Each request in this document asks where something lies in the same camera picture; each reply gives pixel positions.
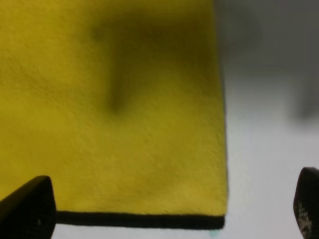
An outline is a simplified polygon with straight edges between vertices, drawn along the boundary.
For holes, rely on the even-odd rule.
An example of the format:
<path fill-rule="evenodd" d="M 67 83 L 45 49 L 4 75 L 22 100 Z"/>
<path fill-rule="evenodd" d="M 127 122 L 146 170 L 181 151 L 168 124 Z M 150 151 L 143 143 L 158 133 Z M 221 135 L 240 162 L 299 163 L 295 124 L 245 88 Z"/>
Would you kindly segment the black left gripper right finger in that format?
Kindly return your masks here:
<path fill-rule="evenodd" d="M 319 237 L 319 170 L 305 167 L 297 182 L 293 209 L 298 228 L 305 239 Z"/>

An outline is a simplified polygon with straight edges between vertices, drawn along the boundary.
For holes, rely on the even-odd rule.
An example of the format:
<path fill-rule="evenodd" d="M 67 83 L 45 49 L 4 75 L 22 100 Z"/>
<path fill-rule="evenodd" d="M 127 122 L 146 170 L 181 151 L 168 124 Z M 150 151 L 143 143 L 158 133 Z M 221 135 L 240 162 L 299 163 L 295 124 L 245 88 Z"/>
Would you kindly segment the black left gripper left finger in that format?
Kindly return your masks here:
<path fill-rule="evenodd" d="M 56 204 L 50 177 L 37 176 L 0 202 L 2 239 L 50 239 Z"/>

